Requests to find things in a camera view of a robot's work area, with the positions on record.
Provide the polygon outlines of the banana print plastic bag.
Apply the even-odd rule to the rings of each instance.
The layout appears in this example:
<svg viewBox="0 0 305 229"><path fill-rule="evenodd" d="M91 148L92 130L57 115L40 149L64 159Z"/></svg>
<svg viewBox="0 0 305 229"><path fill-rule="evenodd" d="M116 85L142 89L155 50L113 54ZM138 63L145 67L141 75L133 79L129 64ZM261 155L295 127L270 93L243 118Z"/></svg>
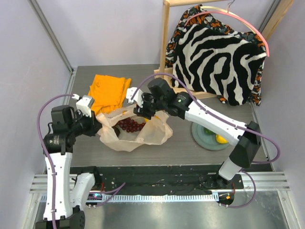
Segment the banana print plastic bag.
<svg viewBox="0 0 305 229"><path fill-rule="evenodd" d="M97 115L97 120L102 124L98 131L100 141L115 151L131 152L142 145L162 145L172 135L173 130L167 124L169 115L163 111L156 112L151 120L145 121L133 113L135 105L116 109L109 114ZM139 132L128 133L118 127L120 120L131 118L137 122L145 122L145 126ZM120 129L121 134L116 136L113 126Z"/></svg>

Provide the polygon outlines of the green fake fruit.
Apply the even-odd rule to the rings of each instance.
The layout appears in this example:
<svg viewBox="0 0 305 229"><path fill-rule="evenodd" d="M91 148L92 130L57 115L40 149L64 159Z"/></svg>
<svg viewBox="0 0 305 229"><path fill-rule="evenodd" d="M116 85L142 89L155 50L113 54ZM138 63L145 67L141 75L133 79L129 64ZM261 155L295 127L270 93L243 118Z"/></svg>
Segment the green fake fruit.
<svg viewBox="0 0 305 229"><path fill-rule="evenodd" d="M207 128L204 128L203 130L204 130L205 134L207 134L207 135L214 135L214 132Z"/></svg>

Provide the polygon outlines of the yellow fake lemon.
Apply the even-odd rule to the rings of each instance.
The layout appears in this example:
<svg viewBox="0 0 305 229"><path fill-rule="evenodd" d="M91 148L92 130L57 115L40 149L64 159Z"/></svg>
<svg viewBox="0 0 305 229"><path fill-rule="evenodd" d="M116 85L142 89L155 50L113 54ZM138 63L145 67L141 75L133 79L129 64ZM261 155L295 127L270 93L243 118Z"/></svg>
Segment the yellow fake lemon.
<svg viewBox="0 0 305 229"><path fill-rule="evenodd" d="M215 135L215 139L219 144L227 144L228 141L220 135Z"/></svg>

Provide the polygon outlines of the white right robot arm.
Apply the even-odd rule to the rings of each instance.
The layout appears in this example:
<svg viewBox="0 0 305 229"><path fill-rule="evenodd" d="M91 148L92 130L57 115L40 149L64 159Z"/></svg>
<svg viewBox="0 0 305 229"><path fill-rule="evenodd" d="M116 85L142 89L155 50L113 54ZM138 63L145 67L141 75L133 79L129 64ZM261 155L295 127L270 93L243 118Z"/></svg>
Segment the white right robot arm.
<svg viewBox="0 0 305 229"><path fill-rule="evenodd" d="M234 146L216 173L215 184L218 187L227 188L235 174L251 165L261 146L257 123L246 124L230 119L210 109L188 92L175 93L161 78L149 82L148 89L148 93L136 87L127 90L126 98L130 104L136 103L133 112L137 116L151 119L156 112L165 111L221 135Z"/></svg>

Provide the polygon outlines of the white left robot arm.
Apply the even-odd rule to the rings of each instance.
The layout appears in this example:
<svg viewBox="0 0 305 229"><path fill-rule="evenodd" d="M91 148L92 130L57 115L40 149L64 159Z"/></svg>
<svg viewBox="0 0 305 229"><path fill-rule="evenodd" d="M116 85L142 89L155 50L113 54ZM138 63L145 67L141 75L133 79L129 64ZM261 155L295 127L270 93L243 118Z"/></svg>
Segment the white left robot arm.
<svg viewBox="0 0 305 229"><path fill-rule="evenodd" d="M43 139L47 166L47 200L42 220L37 229L83 229L84 207L91 190L97 190L102 178L97 167L83 169L70 187L70 168L76 137L95 136L101 128L94 114L85 115L70 110L51 112L52 122Z"/></svg>

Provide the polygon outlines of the red fake grapes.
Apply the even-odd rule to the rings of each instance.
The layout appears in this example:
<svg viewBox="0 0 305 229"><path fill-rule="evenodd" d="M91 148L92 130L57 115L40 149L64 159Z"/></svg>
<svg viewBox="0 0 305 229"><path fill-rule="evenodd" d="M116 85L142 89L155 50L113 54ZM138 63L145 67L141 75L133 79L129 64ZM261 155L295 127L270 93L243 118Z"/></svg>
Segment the red fake grapes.
<svg viewBox="0 0 305 229"><path fill-rule="evenodd" d="M120 120L117 125L120 127L122 130L128 132L128 133L134 133L134 132L139 132L143 129L145 126L145 122L137 122L131 118L126 118L123 120Z"/></svg>

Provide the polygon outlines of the dark fake fruit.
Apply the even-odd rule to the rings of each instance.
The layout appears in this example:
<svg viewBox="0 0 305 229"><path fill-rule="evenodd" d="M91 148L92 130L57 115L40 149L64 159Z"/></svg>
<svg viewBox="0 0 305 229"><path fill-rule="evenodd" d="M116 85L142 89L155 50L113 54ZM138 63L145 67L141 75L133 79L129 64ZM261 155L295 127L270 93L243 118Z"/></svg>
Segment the dark fake fruit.
<svg viewBox="0 0 305 229"><path fill-rule="evenodd" d="M116 136L117 136L117 137L119 137L119 136L120 136L120 134L121 134L120 129L119 129L118 127L116 127L116 126L113 126L112 128L113 128L113 130L114 130L114 132L115 132Z"/></svg>

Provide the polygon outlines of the folded orange cloth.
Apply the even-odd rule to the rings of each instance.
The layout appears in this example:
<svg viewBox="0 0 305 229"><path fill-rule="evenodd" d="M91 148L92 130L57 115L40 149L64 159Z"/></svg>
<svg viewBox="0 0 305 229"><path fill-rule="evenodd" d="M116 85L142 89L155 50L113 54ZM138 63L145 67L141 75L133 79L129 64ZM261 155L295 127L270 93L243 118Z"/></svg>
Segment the folded orange cloth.
<svg viewBox="0 0 305 229"><path fill-rule="evenodd" d="M95 115L109 114L122 107L131 78L95 75L88 96L94 99L91 109Z"/></svg>

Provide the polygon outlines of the grey round plate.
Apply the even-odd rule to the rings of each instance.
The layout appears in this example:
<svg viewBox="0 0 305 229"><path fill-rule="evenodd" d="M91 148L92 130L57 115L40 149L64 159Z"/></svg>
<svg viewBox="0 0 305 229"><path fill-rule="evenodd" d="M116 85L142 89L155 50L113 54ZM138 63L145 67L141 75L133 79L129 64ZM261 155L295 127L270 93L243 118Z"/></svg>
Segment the grey round plate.
<svg viewBox="0 0 305 229"><path fill-rule="evenodd" d="M205 134L203 129L204 129L204 127L197 123L192 123L192 125L191 125L191 133L192 133L193 139L202 148L210 150L210 151L219 151L219 150L224 150L229 146L229 143L219 144L215 139L216 134L207 135L207 134Z"/></svg>

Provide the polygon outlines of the zebra print garment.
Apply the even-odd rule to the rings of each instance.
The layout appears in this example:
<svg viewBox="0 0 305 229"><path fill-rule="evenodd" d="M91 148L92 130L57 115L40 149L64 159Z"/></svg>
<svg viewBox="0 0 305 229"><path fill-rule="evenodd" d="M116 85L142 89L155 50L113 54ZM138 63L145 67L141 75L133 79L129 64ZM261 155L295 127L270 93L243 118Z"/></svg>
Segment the zebra print garment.
<svg viewBox="0 0 305 229"><path fill-rule="evenodd" d="M266 58L258 45L200 24L182 32L174 51L173 87L222 96L231 106L248 102Z"/></svg>

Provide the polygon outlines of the orange patterned garment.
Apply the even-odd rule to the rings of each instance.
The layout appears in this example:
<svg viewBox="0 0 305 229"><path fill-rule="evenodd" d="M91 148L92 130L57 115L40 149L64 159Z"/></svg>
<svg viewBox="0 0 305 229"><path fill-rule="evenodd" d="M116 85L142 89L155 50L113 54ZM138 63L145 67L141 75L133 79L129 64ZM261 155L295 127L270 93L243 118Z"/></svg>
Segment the orange patterned garment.
<svg viewBox="0 0 305 229"><path fill-rule="evenodd" d="M165 67L166 68L171 68L173 70L173 57L175 54L174 49L176 47L176 43L177 43L178 39L180 38L182 32L188 26L192 26L195 24L200 24L206 28L220 31L225 34L234 35L241 39L245 39L249 42L252 42L252 43L258 45L260 48L262 48L266 52L266 57L269 55L269 49L268 49L267 42L266 42L265 38L257 31L257 29L255 27L251 26L249 32L235 31L229 25L224 24L221 21L219 21L217 18L215 18L215 16L214 16L215 14L216 14L215 10L208 9L201 4L191 7L183 13L182 17L180 18L180 20L178 22L178 25L176 26L176 28L174 30L173 36L169 40L169 43L167 44L167 47L166 47L166 56L165 56ZM255 105L261 104L261 100L262 100L261 82L262 82L263 69L264 69L264 64L256 76L255 87L252 90L250 99L248 100L247 103L251 102ZM228 102L222 96L218 96L218 98L222 103L228 104Z"/></svg>

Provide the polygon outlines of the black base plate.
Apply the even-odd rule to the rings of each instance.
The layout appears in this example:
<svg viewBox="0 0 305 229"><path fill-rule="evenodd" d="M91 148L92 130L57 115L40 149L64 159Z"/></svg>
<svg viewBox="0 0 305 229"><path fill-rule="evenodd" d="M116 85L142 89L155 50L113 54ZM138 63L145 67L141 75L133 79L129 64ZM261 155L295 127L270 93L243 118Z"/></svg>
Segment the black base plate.
<svg viewBox="0 0 305 229"><path fill-rule="evenodd" d="M204 172L195 173L129 173L102 174L97 182L105 190L112 190L123 183L120 194L125 195L173 195L193 192L208 192L212 190L244 188L241 175L235 175L231 181L222 181L216 174Z"/></svg>

